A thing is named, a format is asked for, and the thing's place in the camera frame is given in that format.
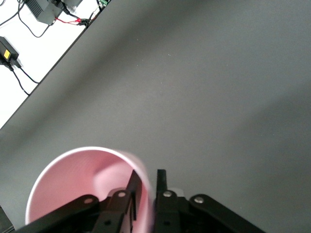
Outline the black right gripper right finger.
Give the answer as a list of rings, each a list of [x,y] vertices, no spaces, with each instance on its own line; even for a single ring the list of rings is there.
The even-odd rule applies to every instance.
[[[166,170],[157,171],[155,233],[262,233],[263,230],[205,194],[190,199],[167,187]]]

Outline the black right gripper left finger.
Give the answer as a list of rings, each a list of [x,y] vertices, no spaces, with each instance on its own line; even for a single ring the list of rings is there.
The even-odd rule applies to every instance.
[[[99,201],[83,195],[17,230],[18,233],[131,233],[142,181],[132,171],[127,187]]]

